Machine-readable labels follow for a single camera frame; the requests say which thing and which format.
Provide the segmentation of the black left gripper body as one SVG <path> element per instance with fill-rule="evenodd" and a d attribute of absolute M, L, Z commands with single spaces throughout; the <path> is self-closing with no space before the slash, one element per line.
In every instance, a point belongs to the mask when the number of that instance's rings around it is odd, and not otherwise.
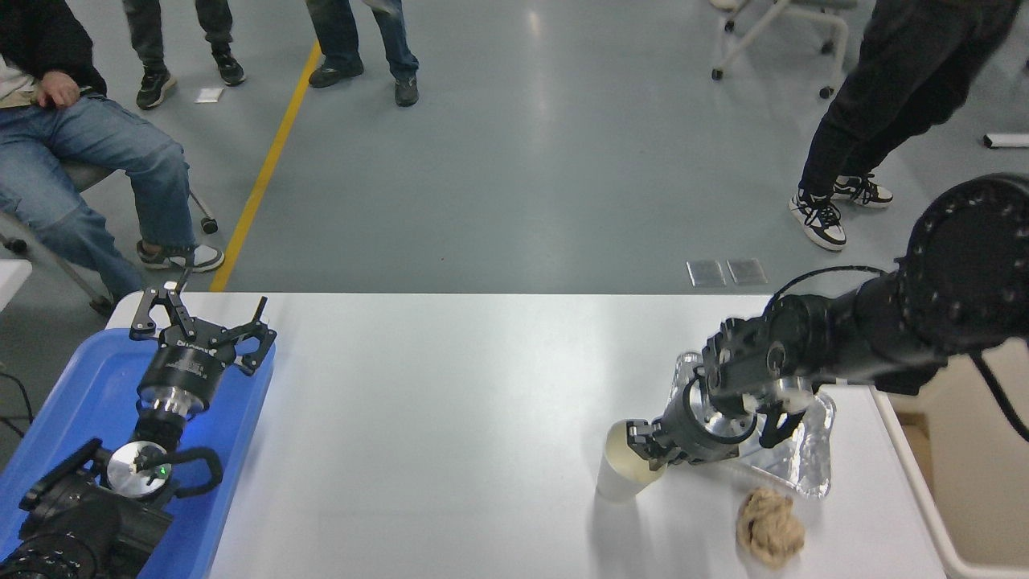
<path fill-rule="evenodd" d="M 152 403 L 170 398 L 170 390 L 175 388 L 190 393 L 192 404 L 210 404 L 236 357 L 234 343 L 211 343 L 224 332 L 225 327 L 206 320 L 196 320 L 193 339 L 180 326 L 161 330 L 158 350 L 138 386 L 139 398 Z"/>

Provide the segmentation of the person's hand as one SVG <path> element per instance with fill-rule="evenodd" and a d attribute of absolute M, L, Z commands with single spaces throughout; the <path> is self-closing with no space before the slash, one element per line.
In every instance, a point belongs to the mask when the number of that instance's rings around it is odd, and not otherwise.
<path fill-rule="evenodd" d="M 47 71 L 38 80 L 36 100 L 44 109 L 69 109 L 79 99 L 80 86 L 64 71 Z"/>

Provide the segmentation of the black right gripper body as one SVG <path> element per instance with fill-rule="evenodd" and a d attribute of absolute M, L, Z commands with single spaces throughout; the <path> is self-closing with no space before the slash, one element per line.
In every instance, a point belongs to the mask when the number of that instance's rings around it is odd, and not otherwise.
<path fill-rule="evenodd" d="M 720 412 L 706 422 L 704 403 L 697 417 L 691 406 L 691 393 L 680 392 L 659 417 L 659 443 L 668 464 L 708 464 L 734 457 L 741 443 L 741 425 Z"/>

